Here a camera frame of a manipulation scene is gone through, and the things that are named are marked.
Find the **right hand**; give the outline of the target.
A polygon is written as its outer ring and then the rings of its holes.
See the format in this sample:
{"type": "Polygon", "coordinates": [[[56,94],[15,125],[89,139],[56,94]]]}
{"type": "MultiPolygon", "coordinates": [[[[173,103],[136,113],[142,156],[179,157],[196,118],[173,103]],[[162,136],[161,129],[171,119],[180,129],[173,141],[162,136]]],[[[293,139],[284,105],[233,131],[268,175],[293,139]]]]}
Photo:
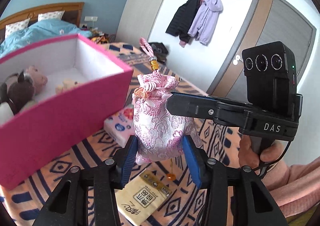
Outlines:
{"type": "Polygon", "coordinates": [[[251,168],[259,166],[260,161],[270,163],[278,159],[284,148],[282,143],[275,141],[272,146],[262,151],[260,155],[256,154],[251,148],[251,139],[247,135],[242,135],[240,140],[240,149],[238,152],[239,165],[248,165],[251,168]]]}

